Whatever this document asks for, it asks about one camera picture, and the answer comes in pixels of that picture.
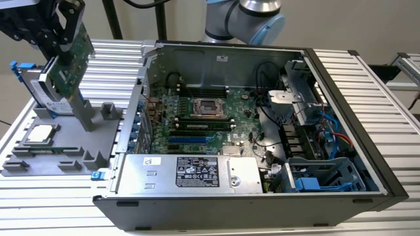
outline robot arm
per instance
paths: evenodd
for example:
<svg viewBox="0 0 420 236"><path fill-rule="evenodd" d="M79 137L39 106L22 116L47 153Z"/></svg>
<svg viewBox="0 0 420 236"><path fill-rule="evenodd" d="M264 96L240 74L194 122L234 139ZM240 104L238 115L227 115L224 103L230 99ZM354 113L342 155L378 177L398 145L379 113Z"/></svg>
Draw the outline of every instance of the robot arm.
<svg viewBox="0 0 420 236"><path fill-rule="evenodd" d="M67 23L62 27L56 9ZM71 64L70 51L84 13L83 0L6 0L0 1L0 30L16 41L27 40L39 48L47 60L59 56Z"/></svg>
<svg viewBox="0 0 420 236"><path fill-rule="evenodd" d="M228 43L238 38L247 44L270 45L286 23L280 0L207 0L203 42Z"/></svg>

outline motherboard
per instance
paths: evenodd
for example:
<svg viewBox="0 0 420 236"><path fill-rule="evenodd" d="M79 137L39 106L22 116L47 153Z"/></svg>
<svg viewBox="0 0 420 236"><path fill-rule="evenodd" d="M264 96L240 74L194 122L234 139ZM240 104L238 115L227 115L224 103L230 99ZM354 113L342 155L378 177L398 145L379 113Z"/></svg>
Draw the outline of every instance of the motherboard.
<svg viewBox="0 0 420 236"><path fill-rule="evenodd" d="M250 89L198 93L152 89L150 116L154 128L151 153L263 156L254 143L262 132Z"/></svg>

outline white wall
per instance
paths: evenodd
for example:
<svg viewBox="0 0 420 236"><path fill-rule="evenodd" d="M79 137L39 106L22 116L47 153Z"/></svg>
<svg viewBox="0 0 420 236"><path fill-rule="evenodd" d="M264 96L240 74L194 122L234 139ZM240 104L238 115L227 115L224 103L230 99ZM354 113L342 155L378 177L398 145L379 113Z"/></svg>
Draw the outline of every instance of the white wall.
<svg viewBox="0 0 420 236"><path fill-rule="evenodd" d="M112 39L102 1L84 1L84 24L91 38ZM115 3L124 38L158 38L155 10L135 9L123 0ZM172 0L166 6L170 40L199 41L204 33L206 1ZM420 52L419 11L420 0L283 0L287 24L275 45L354 49L368 63L387 63L396 52ZM44 62L42 53L26 41L15 42L0 33L0 74L11 75L12 60ZM3 101L27 96L24 89L14 88L22 85L11 80L11 76L0 76ZM16 92L4 93L6 89ZM402 92L399 96L410 103L415 95Z"/></svg>
<svg viewBox="0 0 420 236"><path fill-rule="evenodd" d="M91 38L112 39L104 7L99 0L86 0L84 24ZM16 42L0 32L0 74L10 74L10 62L44 63L40 51L35 50L27 41Z"/></svg>

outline gray fixture block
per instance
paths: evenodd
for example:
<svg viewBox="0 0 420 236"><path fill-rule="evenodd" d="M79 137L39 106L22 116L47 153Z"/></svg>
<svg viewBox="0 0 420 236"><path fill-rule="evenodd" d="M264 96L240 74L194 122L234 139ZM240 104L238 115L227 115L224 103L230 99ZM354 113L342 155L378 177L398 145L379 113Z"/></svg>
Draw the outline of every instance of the gray fixture block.
<svg viewBox="0 0 420 236"><path fill-rule="evenodd" d="M74 161L60 161L60 164L58 165L60 170L63 171L80 171L82 170L82 165L78 160Z"/></svg>
<svg viewBox="0 0 420 236"><path fill-rule="evenodd" d="M104 120L114 120L120 118L116 106L114 105L112 102L103 103L100 107L100 113L103 115Z"/></svg>
<svg viewBox="0 0 420 236"><path fill-rule="evenodd" d="M104 159L100 151L96 152L96 155L92 156L88 151L84 152L83 163L88 170L98 170L107 166L108 160Z"/></svg>
<svg viewBox="0 0 420 236"><path fill-rule="evenodd" d="M71 156L83 156L84 155L84 148L79 147L78 149L64 150L64 154Z"/></svg>
<svg viewBox="0 0 420 236"><path fill-rule="evenodd" d="M87 116L92 118L95 115L95 109L92 108L92 104L90 100L84 101L84 108L86 108L84 112L87 113Z"/></svg>
<svg viewBox="0 0 420 236"><path fill-rule="evenodd" d="M26 161L7 161L3 168L11 172L26 172L30 164Z"/></svg>
<svg viewBox="0 0 420 236"><path fill-rule="evenodd" d="M52 145L48 147L26 146L20 142L18 147L32 150L14 150L10 162L26 161L28 164L27 171L14 171L12 166L2 171L3 176L59 176L59 175L90 175L98 168L107 167L114 147L115 137L118 133L120 120L104 120L100 107L95 107L95 115L92 124L95 126L92 132L86 132L78 118L75 116L58 116L55 119L42 120L35 118L28 132L23 138L27 140L31 130L36 125L60 125L60 130L52 136ZM122 108L116 108L119 117L122 116ZM52 153L48 149L60 150ZM83 162L84 153L94 155L94 160ZM82 168L63 170L58 165L62 162L76 160Z"/></svg>
<svg viewBox="0 0 420 236"><path fill-rule="evenodd" d="M51 113L47 108L34 108L35 113L42 119L52 119Z"/></svg>
<svg viewBox="0 0 420 236"><path fill-rule="evenodd" d="M12 150L12 153L15 154L15 156L18 157L34 157L34 154L31 153L30 150Z"/></svg>

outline cpu socket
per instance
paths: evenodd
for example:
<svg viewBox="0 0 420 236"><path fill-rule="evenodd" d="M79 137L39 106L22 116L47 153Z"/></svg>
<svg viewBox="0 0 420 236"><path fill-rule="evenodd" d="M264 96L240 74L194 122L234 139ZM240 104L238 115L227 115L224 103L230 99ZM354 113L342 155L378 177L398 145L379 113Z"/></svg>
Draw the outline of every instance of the cpu socket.
<svg viewBox="0 0 420 236"><path fill-rule="evenodd" d="M223 112L224 101L222 99L194 99L192 117L227 118Z"/></svg>

